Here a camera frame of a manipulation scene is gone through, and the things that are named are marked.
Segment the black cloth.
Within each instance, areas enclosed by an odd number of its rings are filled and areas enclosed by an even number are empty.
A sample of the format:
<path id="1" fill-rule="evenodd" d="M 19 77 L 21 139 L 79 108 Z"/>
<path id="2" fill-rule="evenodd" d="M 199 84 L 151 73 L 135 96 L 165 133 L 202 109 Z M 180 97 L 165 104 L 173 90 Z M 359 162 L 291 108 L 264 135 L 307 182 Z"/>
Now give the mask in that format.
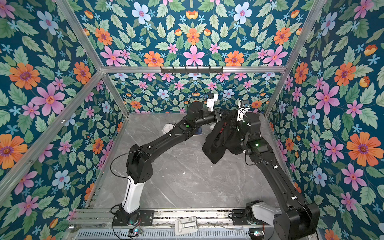
<path id="1" fill-rule="evenodd" d="M 216 123 L 211 133 L 206 137 L 202 150 L 212 164 L 217 164 L 224 156 L 226 150 L 234 155 L 239 155 L 243 151 L 240 146 L 238 130 L 227 129 L 225 118 Z"/>

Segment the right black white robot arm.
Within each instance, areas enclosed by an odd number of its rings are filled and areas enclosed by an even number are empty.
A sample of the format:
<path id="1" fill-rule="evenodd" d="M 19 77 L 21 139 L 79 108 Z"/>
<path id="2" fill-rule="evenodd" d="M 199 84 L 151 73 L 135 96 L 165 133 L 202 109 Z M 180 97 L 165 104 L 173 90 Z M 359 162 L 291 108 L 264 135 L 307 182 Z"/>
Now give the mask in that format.
<path id="1" fill-rule="evenodd" d="M 231 130 L 234 146 L 241 148 L 260 169 L 279 204 L 272 207 L 263 201 L 250 202 L 246 207 L 248 220 L 270 225 L 274 228 L 271 236 L 281 240 L 300 240 L 317 234 L 320 209 L 306 200 L 280 166 L 273 148 L 262 137 L 260 115 L 238 110 L 237 117 L 231 121 Z"/>

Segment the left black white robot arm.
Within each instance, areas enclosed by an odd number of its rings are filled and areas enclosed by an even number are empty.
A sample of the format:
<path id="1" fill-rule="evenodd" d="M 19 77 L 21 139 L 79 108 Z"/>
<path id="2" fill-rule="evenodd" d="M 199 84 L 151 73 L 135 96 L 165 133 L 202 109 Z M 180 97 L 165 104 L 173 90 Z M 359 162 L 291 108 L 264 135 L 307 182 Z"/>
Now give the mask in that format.
<path id="1" fill-rule="evenodd" d="M 139 219 L 140 198 L 147 182 L 153 175 L 152 163 L 172 147 L 187 141 L 203 125 L 218 123 L 229 113 L 227 110 L 209 110 L 201 102 L 193 102 L 187 115 L 156 140 L 142 145 L 133 145 L 127 158 L 127 188 L 122 203 L 115 213 L 118 223 L 133 225 Z"/>

